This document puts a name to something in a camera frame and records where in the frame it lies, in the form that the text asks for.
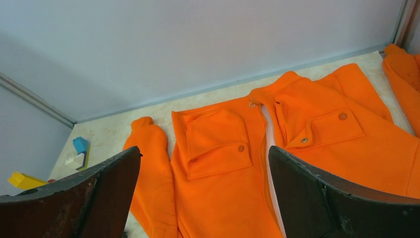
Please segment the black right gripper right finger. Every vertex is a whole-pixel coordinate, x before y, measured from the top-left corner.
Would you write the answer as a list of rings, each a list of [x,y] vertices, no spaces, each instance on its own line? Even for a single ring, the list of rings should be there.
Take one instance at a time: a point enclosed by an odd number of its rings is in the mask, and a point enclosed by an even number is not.
[[[340,178],[272,146],[269,168],[288,238],[417,238],[420,201]]]

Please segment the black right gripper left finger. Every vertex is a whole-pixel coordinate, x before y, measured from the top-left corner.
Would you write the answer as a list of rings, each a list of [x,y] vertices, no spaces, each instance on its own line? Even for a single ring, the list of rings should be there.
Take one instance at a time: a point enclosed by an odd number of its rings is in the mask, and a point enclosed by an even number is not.
[[[126,237],[140,164],[134,146],[52,183],[1,196],[1,237]]]

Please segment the orange fleece jacket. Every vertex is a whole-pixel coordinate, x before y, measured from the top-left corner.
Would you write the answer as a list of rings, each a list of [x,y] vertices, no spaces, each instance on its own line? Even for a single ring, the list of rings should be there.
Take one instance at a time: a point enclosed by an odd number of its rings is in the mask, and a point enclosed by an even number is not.
[[[420,57],[391,44],[383,70],[414,133],[394,124],[355,63],[312,81],[287,72],[243,98],[173,112],[175,146],[151,117],[124,147],[141,165],[130,212],[151,238],[280,238],[268,147],[383,192],[420,196]]]

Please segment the blue and white block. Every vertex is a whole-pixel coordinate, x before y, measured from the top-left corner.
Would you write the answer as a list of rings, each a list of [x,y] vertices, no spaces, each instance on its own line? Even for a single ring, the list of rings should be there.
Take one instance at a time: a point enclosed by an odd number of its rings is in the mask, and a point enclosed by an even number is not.
[[[90,143],[87,139],[81,136],[76,137],[72,142],[76,155],[67,159],[64,164],[77,171],[84,170],[88,164]]]

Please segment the yellow toy block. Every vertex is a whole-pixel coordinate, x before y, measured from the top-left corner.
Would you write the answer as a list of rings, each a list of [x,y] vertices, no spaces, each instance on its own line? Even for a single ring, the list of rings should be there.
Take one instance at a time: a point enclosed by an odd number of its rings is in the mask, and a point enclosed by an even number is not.
[[[22,190],[33,189],[55,181],[55,179],[44,181],[19,172],[13,172],[7,180],[11,185]]]

